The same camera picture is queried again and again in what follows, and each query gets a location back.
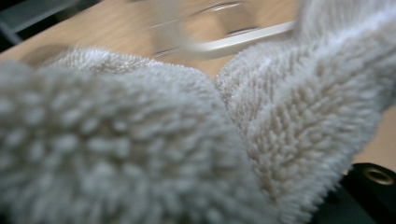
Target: wooden surface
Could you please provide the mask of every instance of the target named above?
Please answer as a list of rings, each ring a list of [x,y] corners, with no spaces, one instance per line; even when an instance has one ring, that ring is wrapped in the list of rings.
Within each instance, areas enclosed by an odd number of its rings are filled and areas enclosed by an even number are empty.
[[[257,18],[260,26],[274,25],[294,18],[296,0],[265,0],[261,4],[262,7],[257,12],[260,15]],[[0,60],[20,60],[35,49],[47,45],[99,47],[153,57],[163,48],[163,45],[158,44],[161,37],[155,35],[155,30],[150,28],[158,25],[153,18],[148,1],[105,0],[7,50],[0,54]],[[212,40],[224,36],[219,22],[211,17],[187,18],[186,24],[186,30],[195,38]],[[232,57],[206,61],[177,52],[157,57],[156,60],[196,67],[214,77]],[[396,172],[396,107],[385,113],[376,138],[356,157],[355,162],[372,162]]]

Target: metal grommet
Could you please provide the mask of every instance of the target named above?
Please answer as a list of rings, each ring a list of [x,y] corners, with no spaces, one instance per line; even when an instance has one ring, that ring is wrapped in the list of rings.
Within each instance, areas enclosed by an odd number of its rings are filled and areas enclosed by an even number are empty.
[[[367,178],[381,185],[392,185],[394,183],[392,177],[373,167],[365,168],[363,173]]]

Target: blurred object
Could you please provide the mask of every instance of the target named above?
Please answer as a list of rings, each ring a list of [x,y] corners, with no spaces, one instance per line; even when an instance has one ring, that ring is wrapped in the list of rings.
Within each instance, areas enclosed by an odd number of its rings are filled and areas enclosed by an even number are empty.
[[[154,47],[154,57],[161,57],[166,54],[178,51],[178,46],[167,38],[161,36],[160,28],[163,24],[152,26],[152,42]]]
[[[329,192],[311,224],[396,222],[396,174],[372,163],[356,163]]]
[[[204,1],[206,5],[200,2],[203,5],[202,9],[198,8],[196,3],[191,3],[188,5],[190,7],[187,7],[191,15],[195,16],[203,11],[212,10],[223,21],[229,34],[239,34],[211,42],[199,42],[186,35],[185,29],[181,25],[181,20],[186,12],[183,10],[185,6],[181,6],[179,0],[151,0],[151,2],[156,9],[156,15],[158,15],[160,26],[157,27],[157,30],[161,36],[189,54],[198,57],[220,58],[235,54],[258,41],[285,34],[293,26],[293,22],[289,21],[247,33],[238,33],[238,31],[251,30],[255,27],[252,16],[244,9],[244,5],[248,4],[247,1]]]

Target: black object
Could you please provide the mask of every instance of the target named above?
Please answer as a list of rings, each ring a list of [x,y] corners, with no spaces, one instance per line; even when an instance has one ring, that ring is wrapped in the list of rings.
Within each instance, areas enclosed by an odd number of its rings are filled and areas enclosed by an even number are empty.
[[[357,163],[329,192],[311,224],[396,223],[396,174],[379,165]]]
[[[391,170],[358,163],[341,184],[377,223],[396,223],[396,174]]]
[[[0,1],[0,10],[6,9],[23,2],[24,0],[11,0],[11,1]]]

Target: fabric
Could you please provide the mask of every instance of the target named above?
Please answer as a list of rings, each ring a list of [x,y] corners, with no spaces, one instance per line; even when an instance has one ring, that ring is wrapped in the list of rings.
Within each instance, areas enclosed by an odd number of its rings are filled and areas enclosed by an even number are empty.
[[[104,49],[0,65],[13,223],[306,223],[396,99],[396,2],[303,0],[216,80]]]
[[[395,1],[303,1],[292,39],[246,49],[219,73],[282,222],[309,221],[394,103],[395,21]]]

